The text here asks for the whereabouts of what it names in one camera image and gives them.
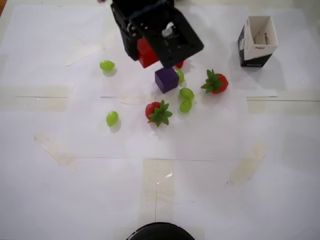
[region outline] strawberry leaves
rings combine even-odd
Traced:
[[[208,69],[206,71],[206,75],[208,78],[205,80],[205,84],[202,85],[201,88],[205,89],[206,94],[212,91],[220,93],[220,87],[223,83],[219,80],[219,74],[215,74],[213,69],[211,71]]]
[[[160,126],[161,123],[169,125],[169,117],[172,116],[172,112],[167,111],[169,108],[169,103],[165,104],[165,101],[162,100],[160,107],[156,107],[154,109],[154,113],[150,114],[150,120],[148,123],[155,123],[157,127]]]

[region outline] green grape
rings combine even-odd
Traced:
[[[176,69],[175,72],[179,77],[179,84],[182,84],[185,81],[184,73],[180,69]]]
[[[192,103],[190,100],[184,100],[180,104],[180,111],[183,112],[184,114],[188,113],[191,110]]]
[[[106,116],[106,124],[109,127],[111,127],[117,123],[118,118],[119,118],[118,113],[116,111],[111,111]]]
[[[194,99],[195,95],[189,88],[181,88],[180,90],[180,96],[186,100],[192,100]]]
[[[109,60],[104,60],[100,62],[100,68],[102,71],[105,71],[105,72],[110,72],[112,69],[114,69],[115,66],[116,65]]]

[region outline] strawberry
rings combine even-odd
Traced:
[[[229,83],[224,75],[220,73],[215,74],[213,69],[211,71],[207,70],[206,74],[208,79],[206,79],[205,84],[201,86],[202,89],[205,89],[206,94],[210,92],[220,94],[227,89]]]
[[[165,104],[165,101],[153,102],[145,107],[145,116],[149,119],[148,123],[155,123],[157,127],[161,123],[169,125],[168,118],[172,116],[172,112],[167,111],[169,103]]]
[[[151,117],[149,117],[150,114],[154,114],[155,113],[155,108],[160,108],[161,103],[158,101],[152,102],[150,104],[148,104],[145,107],[145,116],[147,119],[151,119]]]
[[[183,60],[182,62],[176,64],[175,66],[176,66],[178,69],[180,69],[180,68],[182,68],[182,66],[184,65],[184,63],[185,63],[185,60]]]

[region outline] masking tape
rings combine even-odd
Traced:
[[[144,159],[140,199],[139,226],[156,221],[157,160]]]
[[[248,100],[250,114],[320,115],[319,101],[256,101]]]
[[[77,167],[77,159],[73,153],[66,150],[66,147],[52,138],[49,132],[38,132],[34,136],[34,141],[41,145],[41,147],[60,165],[70,169],[73,173]]]
[[[157,160],[156,222],[173,223],[175,203],[174,160]]]
[[[229,183],[236,186],[243,186],[258,169],[262,159],[267,154],[269,147],[257,142],[245,155],[241,163],[233,170],[229,177]]]
[[[250,101],[320,101],[318,90],[278,90],[275,97],[246,96]]]
[[[68,67],[75,62],[84,59],[85,57],[101,52],[106,49],[110,49],[115,45],[116,41],[116,31],[117,31],[117,24],[114,18],[114,15],[112,13],[110,3],[111,1],[108,1],[104,6],[106,8],[106,22],[107,22],[107,29],[106,32],[103,34],[100,44],[93,45],[93,46],[84,46],[82,49],[75,52],[73,55],[71,55],[65,63],[65,67]]]
[[[85,46],[82,49],[76,51],[74,54],[72,54],[70,57],[67,58],[64,66],[68,67],[72,64],[74,64],[75,62],[91,55],[91,54],[95,54],[98,53],[100,51],[103,50],[103,47],[100,45],[95,45],[95,46]]]
[[[275,89],[256,89],[256,90],[235,90],[235,94],[240,97],[254,98],[254,97],[277,97],[278,92]]]
[[[173,222],[175,196],[173,168],[173,160],[143,160],[140,226],[152,222]]]
[[[67,98],[67,86],[0,86],[0,97]]]
[[[0,97],[0,111],[63,112],[67,98]]]

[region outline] white cardboard box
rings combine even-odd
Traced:
[[[238,39],[242,67],[263,67],[278,47],[271,16],[249,16]]]

